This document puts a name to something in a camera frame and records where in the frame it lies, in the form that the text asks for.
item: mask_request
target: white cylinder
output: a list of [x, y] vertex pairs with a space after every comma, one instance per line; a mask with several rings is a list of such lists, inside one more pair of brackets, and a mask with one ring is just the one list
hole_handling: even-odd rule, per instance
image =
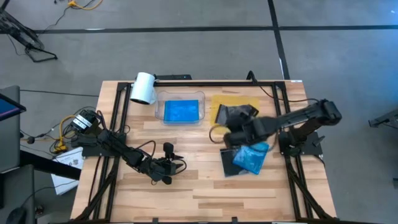
[[134, 82], [130, 100], [141, 104], [153, 104], [156, 101], [154, 90], [155, 76], [145, 72], [139, 72]]

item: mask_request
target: concrete floor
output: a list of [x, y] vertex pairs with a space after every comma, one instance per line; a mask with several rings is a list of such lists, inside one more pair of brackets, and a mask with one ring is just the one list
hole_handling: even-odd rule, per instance
[[[393, 0], [274, 2], [280, 26], [398, 24]], [[32, 29], [45, 29], [65, 5], [11, 0], [6, 10]], [[69, 9], [54, 29], [271, 25], [265, 0], [112, 0], [94, 11]], [[304, 81], [308, 97], [333, 100], [343, 115], [338, 126], [319, 130], [326, 136], [322, 146], [338, 216], [396, 223], [397, 130], [372, 129], [368, 119], [398, 108], [398, 30], [282, 31], [281, 36], [291, 79]], [[0, 35], [0, 88], [96, 95], [103, 80], [131, 80], [141, 71], [242, 79], [253, 70], [258, 79], [282, 79], [273, 31], [44, 34], [40, 39], [58, 61], [32, 63], [16, 56]], [[21, 128], [39, 134], [78, 108], [95, 106], [96, 98], [22, 92], [21, 103], [28, 109]], [[49, 145], [32, 147], [46, 151]], [[48, 185], [50, 176], [36, 172], [35, 187]], [[39, 223], [68, 220], [74, 194], [37, 194], [47, 209]]]

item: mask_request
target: transparent plastic container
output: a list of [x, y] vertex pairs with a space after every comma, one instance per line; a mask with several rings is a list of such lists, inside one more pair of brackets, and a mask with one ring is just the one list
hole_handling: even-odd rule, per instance
[[205, 94], [161, 91], [157, 94], [155, 117], [166, 125], [199, 125], [205, 117]]

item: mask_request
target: wooden tabletop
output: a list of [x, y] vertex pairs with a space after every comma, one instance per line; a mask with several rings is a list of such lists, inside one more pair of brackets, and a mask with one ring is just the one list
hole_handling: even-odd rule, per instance
[[[290, 100], [306, 98], [302, 82], [285, 82]], [[117, 83], [103, 82], [98, 99], [97, 109], [103, 112], [108, 126]], [[163, 143], [171, 142], [174, 144], [175, 153], [183, 156], [188, 165], [186, 171], [174, 177], [171, 185], [161, 182], [151, 185], [148, 176], [138, 174], [121, 161], [112, 222], [151, 222], [153, 217], [159, 218], [160, 222], [230, 222], [231, 217], [238, 217], [239, 221], [247, 222], [294, 220], [284, 158], [279, 154], [278, 145], [267, 154], [259, 175], [246, 174], [226, 178], [220, 157], [220, 149], [224, 148], [224, 145], [213, 144], [208, 139], [211, 128], [209, 114], [212, 96], [255, 96], [260, 101], [259, 116], [276, 116], [272, 98], [256, 86], [156, 87], [155, 89], [157, 92], [165, 90], [173, 93], [203, 91], [206, 96], [206, 115], [199, 126], [165, 126], [155, 118], [154, 105], [140, 105], [130, 101], [126, 124], [131, 127], [131, 131], [127, 134], [127, 145], [134, 147], [148, 140], [155, 140], [157, 147], [154, 157], [162, 157]], [[272, 93], [271, 88], [264, 87], [264, 89]], [[306, 105], [307, 102], [290, 103], [292, 111]], [[267, 142], [273, 145], [274, 137], [271, 136]], [[143, 149], [152, 152], [152, 145]], [[327, 213], [335, 216], [323, 164], [313, 156], [302, 156], [302, 160], [309, 191]], [[90, 157], [84, 163], [71, 218], [78, 216], [87, 206], [96, 161], [97, 157]], [[302, 195], [298, 189], [297, 192], [300, 210], [305, 217]], [[106, 192], [100, 217], [104, 217], [107, 195]]]

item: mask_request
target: blue ice pack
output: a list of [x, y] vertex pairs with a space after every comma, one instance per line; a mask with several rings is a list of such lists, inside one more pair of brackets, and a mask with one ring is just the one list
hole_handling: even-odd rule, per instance
[[199, 120], [198, 100], [167, 100], [164, 121], [167, 123], [192, 123]]
[[266, 142], [260, 142], [252, 146], [241, 146], [232, 163], [253, 174], [259, 174], [268, 149], [269, 145]]

